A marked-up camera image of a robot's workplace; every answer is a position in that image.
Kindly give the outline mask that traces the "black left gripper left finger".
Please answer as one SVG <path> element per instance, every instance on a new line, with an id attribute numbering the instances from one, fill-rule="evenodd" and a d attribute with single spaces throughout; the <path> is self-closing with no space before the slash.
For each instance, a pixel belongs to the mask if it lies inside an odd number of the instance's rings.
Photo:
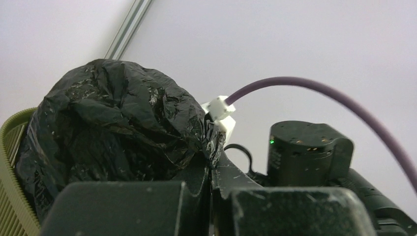
<path id="1" fill-rule="evenodd" d="M 58 195 L 42 236 L 206 236 L 209 168 L 202 158 L 169 181 L 75 182 Z"/>

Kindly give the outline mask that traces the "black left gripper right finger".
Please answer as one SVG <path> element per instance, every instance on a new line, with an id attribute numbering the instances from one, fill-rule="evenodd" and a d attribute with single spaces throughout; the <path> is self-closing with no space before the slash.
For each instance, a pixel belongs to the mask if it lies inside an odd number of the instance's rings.
<path id="1" fill-rule="evenodd" d="M 212 170 L 217 236 L 374 236 L 364 204 L 340 187 L 262 187 L 221 153 Z"/>

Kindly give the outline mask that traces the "black trash bag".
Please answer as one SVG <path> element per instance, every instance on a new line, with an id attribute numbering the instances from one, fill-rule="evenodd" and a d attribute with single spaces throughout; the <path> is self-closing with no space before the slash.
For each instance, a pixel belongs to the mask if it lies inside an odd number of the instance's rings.
<path id="1" fill-rule="evenodd" d="M 68 71 L 31 115 L 15 171 L 39 222 L 80 181 L 169 180 L 195 157 L 215 165 L 225 133 L 172 78 L 121 60 Z"/>

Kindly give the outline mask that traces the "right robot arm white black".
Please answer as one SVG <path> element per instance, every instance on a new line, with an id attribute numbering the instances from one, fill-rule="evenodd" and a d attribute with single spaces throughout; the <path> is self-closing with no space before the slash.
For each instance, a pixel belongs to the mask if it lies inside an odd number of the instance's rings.
<path id="1" fill-rule="evenodd" d="M 227 156 L 214 171 L 218 236 L 414 236 L 416 222 L 351 168 L 354 143 L 324 123 L 270 128 L 267 173 Z"/>

